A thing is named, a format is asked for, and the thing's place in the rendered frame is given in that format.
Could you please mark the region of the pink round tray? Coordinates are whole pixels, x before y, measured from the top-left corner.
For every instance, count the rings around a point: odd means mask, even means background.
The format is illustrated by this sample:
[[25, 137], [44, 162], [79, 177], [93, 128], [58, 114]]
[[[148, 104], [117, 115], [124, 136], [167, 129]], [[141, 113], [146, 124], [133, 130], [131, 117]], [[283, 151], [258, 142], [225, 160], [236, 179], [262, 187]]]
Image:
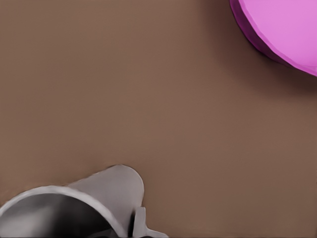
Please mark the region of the pink round tray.
[[229, 0], [248, 41], [273, 61], [317, 77], [317, 0]]

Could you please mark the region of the white IKEA cup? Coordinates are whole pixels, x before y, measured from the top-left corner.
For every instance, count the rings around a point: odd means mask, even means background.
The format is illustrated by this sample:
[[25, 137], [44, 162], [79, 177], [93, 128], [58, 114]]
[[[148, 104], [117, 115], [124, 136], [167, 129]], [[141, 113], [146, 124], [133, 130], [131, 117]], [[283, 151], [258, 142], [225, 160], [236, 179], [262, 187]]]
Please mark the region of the white IKEA cup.
[[124, 165], [67, 186], [33, 188], [0, 207], [0, 237], [127, 238], [143, 195], [141, 177]]

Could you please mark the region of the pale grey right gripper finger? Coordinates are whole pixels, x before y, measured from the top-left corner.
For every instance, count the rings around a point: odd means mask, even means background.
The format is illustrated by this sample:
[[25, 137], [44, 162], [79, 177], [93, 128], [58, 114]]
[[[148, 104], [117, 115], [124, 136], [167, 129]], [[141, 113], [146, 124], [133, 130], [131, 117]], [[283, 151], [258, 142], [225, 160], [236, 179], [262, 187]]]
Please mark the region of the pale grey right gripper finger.
[[133, 238], [169, 238], [167, 234], [151, 230], [147, 227], [145, 207], [139, 207], [136, 209], [132, 237]]

